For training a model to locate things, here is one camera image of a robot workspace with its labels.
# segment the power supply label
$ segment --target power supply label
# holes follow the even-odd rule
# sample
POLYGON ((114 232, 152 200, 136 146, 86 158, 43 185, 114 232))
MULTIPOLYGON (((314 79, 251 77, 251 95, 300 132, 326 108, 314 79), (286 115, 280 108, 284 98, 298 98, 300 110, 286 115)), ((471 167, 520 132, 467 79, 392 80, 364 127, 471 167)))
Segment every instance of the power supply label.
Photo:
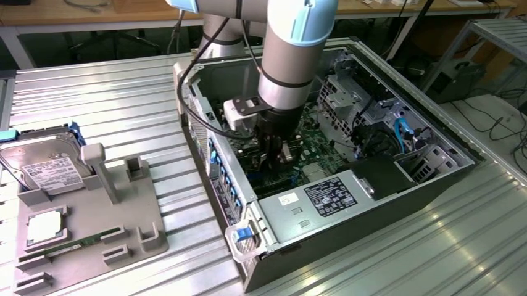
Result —
POLYGON ((25 165, 23 170, 44 191, 83 182, 69 157, 25 165))
POLYGON ((356 205, 356 200, 339 177, 307 187, 304 191, 323 217, 356 205))

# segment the warning label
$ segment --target warning label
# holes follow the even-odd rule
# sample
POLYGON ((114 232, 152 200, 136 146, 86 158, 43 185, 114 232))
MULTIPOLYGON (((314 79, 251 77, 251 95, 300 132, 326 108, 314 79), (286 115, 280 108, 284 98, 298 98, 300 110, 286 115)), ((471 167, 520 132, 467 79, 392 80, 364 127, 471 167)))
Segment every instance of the warning label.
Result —
POLYGON ((25 165, 23 170, 44 191, 83 182, 69 157, 25 165))
POLYGON ((307 187, 304 191, 323 217, 356 205, 356 200, 339 177, 307 187))

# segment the robotic arm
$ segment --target robotic arm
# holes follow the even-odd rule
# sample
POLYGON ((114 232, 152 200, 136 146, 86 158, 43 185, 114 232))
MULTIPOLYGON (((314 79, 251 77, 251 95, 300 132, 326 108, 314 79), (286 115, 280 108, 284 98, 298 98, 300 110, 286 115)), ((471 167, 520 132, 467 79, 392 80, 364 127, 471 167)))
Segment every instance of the robotic arm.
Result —
POLYGON ((236 113, 226 112, 226 116, 227 121, 234 120, 230 117, 256 117, 255 131, 262 149, 267 151, 268 159, 278 160, 288 150, 287 140, 300 121, 319 58, 332 31, 338 0, 167 2, 182 10, 204 14, 202 46, 210 41, 224 18, 232 18, 214 40, 206 57, 244 53, 242 22, 234 19, 250 22, 250 35, 262 36, 266 32, 258 100, 252 103, 244 99, 226 102, 236 105, 236 113), (248 107, 240 107, 236 104, 240 101, 243 106, 259 105, 258 111, 251 112, 248 107))

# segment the hard drive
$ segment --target hard drive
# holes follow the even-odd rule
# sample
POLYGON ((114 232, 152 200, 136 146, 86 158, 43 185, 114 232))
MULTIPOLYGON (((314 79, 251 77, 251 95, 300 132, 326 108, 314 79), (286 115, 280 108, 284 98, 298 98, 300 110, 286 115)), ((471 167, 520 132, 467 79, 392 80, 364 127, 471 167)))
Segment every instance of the hard drive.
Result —
POLYGON ((21 132, 0 145, 1 165, 24 190, 55 195, 84 187, 83 178, 94 172, 80 160, 79 141, 79 133, 60 126, 21 132))

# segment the black chair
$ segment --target black chair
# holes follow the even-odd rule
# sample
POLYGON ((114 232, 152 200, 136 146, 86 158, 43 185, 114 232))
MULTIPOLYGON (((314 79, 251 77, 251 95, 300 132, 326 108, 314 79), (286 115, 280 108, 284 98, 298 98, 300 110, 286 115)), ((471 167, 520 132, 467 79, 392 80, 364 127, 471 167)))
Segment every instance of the black chair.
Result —
POLYGON ((98 43, 102 43, 104 40, 111 39, 112 40, 112 52, 114 52, 114 59, 119 59, 119 42, 120 40, 128 40, 132 41, 136 44, 140 44, 143 46, 147 46, 152 48, 156 52, 156 56, 162 55, 162 48, 160 46, 148 41, 146 39, 146 31, 144 29, 139 29, 139 36, 134 36, 127 33, 127 31, 123 30, 110 30, 106 31, 104 33, 98 33, 96 31, 91 31, 91 38, 79 43, 73 44, 73 38, 71 33, 64 33, 64 38, 65 38, 65 43, 68 45, 68 51, 69 51, 69 56, 72 58, 73 62, 80 62, 80 54, 79 51, 98 43))

